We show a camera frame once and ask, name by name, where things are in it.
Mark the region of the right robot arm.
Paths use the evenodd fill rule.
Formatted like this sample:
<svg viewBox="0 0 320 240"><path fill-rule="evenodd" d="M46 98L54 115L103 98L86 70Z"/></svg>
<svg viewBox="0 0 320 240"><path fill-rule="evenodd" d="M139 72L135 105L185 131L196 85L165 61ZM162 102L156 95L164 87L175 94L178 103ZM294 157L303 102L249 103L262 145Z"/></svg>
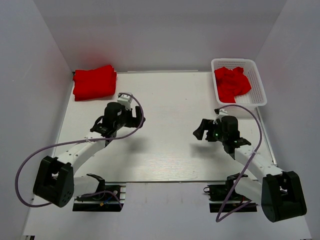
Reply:
<svg viewBox="0 0 320 240"><path fill-rule="evenodd" d="M224 219L220 214L228 200L236 200L240 196L241 204L231 210L232 213L247 207L251 202L260 205L264 215L272 223L304 216L307 213L298 174L294 171L284 171L265 160L247 139L240 136L235 116L221 115L215 120L204 118L193 135L198 140L221 142L224 151L244 166L240 173L227 177L224 184L226 195L209 190L211 201L223 199L217 222Z"/></svg>

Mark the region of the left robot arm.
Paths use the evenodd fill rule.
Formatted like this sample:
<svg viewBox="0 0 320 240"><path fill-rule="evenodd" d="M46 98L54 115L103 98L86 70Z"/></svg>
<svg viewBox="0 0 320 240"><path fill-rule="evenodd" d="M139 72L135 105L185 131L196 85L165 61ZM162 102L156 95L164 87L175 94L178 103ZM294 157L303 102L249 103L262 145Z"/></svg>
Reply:
<svg viewBox="0 0 320 240"><path fill-rule="evenodd" d="M132 109L129 103L109 102L83 140L73 142L72 148L59 156L41 160L33 193L60 208L73 197L103 198L107 191L102 177L92 173L76 177L75 173L96 153L119 139L118 130L123 127L138 130L145 120L140 104Z"/></svg>

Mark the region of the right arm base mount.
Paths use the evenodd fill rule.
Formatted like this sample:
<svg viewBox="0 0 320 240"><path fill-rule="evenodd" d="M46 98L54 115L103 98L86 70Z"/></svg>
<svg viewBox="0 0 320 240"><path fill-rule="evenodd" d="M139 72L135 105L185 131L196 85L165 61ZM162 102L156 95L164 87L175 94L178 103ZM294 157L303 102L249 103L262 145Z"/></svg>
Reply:
<svg viewBox="0 0 320 240"><path fill-rule="evenodd" d="M218 213L229 190L225 184L209 184L203 188L203 192L209 197L209 212ZM224 209L222 210L222 213L228 213L248 201L248 198L234 191L229 197ZM237 210L236 212L255 213L257 211L257 204L251 201L248 205L240 210Z"/></svg>

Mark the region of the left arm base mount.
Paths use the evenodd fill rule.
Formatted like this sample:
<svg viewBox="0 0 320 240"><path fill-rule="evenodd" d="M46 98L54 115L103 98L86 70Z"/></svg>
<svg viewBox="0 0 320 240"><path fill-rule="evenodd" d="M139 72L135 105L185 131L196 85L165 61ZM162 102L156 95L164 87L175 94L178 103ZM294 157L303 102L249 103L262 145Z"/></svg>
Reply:
<svg viewBox="0 0 320 240"><path fill-rule="evenodd" d="M105 191L100 195L90 197L76 197L73 202L73 212L116 212L119 213L125 203L126 184L125 183L106 183Z"/></svg>

